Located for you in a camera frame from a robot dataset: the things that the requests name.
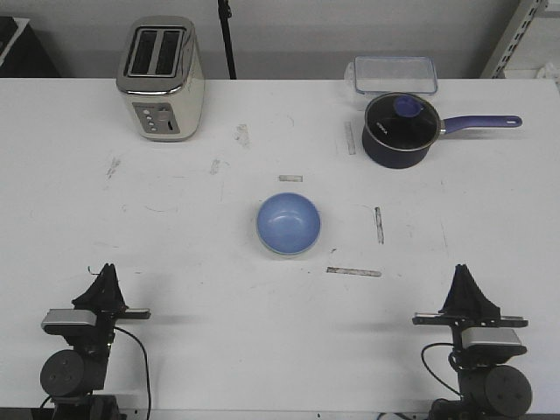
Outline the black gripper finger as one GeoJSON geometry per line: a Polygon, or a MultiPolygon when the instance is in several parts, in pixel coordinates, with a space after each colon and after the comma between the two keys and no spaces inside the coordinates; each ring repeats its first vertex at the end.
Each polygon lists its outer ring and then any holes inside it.
{"type": "Polygon", "coordinates": [[[72,301],[74,306],[108,306],[112,295],[106,292],[111,265],[106,263],[87,290],[72,301]]]}
{"type": "Polygon", "coordinates": [[[500,314],[500,307],[484,295],[466,264],[463,265],[463,298],[468,315],[500,314]]]}
{"type": "Polygon", "coordinates": [[[458,264],[455,267],[447,297],[442,308],[439,310],[440,314],[461,314],[463,312],[463,282],[464,265],[458,264]]]}
{"type": "Polygon", "coordinates": [[[119,285],[116,267],[113,263],[108,266],[108,289],[112,298],[113,306],[126,305],[119,285]]]}

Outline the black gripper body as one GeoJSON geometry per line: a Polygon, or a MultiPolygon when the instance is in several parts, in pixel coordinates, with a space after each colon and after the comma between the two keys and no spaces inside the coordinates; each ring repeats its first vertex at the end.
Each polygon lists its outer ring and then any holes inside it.
{"type": "Polygon", "coordinates": [[[79,327],[78,332],[69,339],[69,344],[81,354],[110,354],[118,320],[146,320],[151,317],[150,309],[131,309],[122,299],[100,304],[80,302],[76,298],[72,304],[75,311],[88,311],[95,315],[92,326],[79,327]]]}
{"type": "Polygon", "coordinates": [[[485,328],[524,328],[529,321],[521,316],[475,316],[475,315],[451,315],[435,312],[416,312],[412,317],[415,326],[448,326],[455,346],[464,349],[461,341],[461,333],[471,327],[485,328]]]}

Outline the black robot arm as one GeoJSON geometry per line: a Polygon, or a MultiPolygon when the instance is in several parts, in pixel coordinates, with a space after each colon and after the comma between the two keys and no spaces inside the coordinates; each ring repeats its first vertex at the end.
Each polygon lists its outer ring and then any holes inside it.
{"type": "Polygon", "coordinates": [[[50,309],[42,330],[61,336],[70,346],[50,356],[40,372],[40,384],[52,401],[53,419],[125,419],[115,395],[104,389],[115,332],[137,337],[118,327],[123,319],[146,320],[148,309],[131,309],[123,298],[116,267],[106,263],[71,309],[50,309]]]}
{"type": "Polygon", "coordinates": [[[418,312],[412,323],[451,328],[448,362],[458,377],[458,399],[433,401],[429,419],[518,419],[527,413],[533,397],[529,380],[507,362],[527,352],[515,330],[529,322],[502,315],[466,265],[456,266],[442,309],[418,312]]]}

